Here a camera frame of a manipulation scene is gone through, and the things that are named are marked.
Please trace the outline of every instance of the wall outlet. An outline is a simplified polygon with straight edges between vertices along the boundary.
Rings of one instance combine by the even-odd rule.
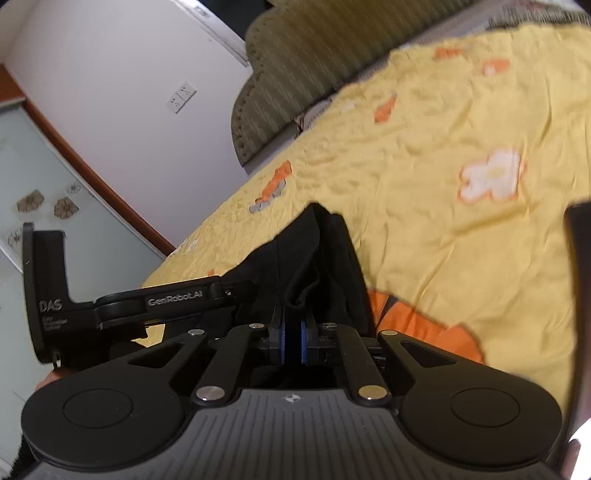
[[[175,93],[169,100],[166,102],[168,108],[170,108],[174,113],[178,113],[183,105],[185,104],[185,100],[183,100],[178,93]]]
[[[177,95],[187,102],[193,95],[195,95],[195,89],[187,82],[181,85],[181,88],[177,90]]]

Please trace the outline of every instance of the frosted glass panel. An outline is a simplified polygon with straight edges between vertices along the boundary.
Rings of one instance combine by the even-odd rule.
[[[75,301],[139,288],[163,260],[66,168],[27,114],[13,109],[0,112],[0,246],[15,260],[23,222],[65,231]],[[0,365],[0,458],[12,463],[24,401],[51,367],[35,358],[22,275],[1,251]]]

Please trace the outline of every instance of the ceiling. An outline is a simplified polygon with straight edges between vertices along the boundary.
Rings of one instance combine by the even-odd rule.
[[[39,0],[8,0],[0,8],[0,63],[6,59],[14,40],[38,3]]]

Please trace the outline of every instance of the white wall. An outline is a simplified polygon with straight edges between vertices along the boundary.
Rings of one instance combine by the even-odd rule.
[[[7,68],[63,137],[178,245],[247,175],[230,115],[250,75],[168,0],[41,0]],[[189,81],[178,115],[165,103]]]
[[[0,63],[39,0],[10,0],[0,8]]]

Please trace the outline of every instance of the gray ribbed panel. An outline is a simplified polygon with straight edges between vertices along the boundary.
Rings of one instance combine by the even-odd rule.
[[[165,452],[116,472],[68,472],[41,464],[28,480],[550,480],[542,464],[512,472],[446,465],[410,443],[391,414],[350,402],[342,390],[245,390],[200,410]]]

